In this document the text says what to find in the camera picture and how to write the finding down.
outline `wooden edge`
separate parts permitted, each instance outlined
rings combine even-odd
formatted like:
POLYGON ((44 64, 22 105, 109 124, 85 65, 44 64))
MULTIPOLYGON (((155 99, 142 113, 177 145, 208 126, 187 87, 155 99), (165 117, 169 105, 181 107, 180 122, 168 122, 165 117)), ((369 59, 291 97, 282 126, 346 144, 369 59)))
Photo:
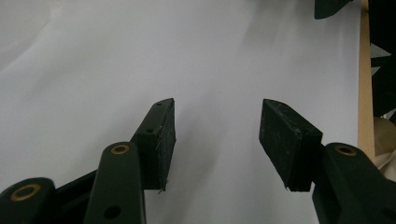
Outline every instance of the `wooden edge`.
POLYGON ((360 148, 371 161, 374 161, 375 140, 368 0, 361 0, 358 148, 360 148))

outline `white backdrop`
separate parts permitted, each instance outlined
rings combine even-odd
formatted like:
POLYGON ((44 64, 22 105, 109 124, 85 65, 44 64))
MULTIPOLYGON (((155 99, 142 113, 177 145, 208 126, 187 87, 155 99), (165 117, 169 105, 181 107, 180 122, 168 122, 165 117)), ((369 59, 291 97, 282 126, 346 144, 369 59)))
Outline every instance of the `white backdrop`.
POLYGON ((314 20, 313 0, 65 1, 0 72, 0 190, 96 169, 152 104, 176 100, 167 191, 148 223, 318 223, 259 142, 262 99, 357 145, 360 3, 314 20))

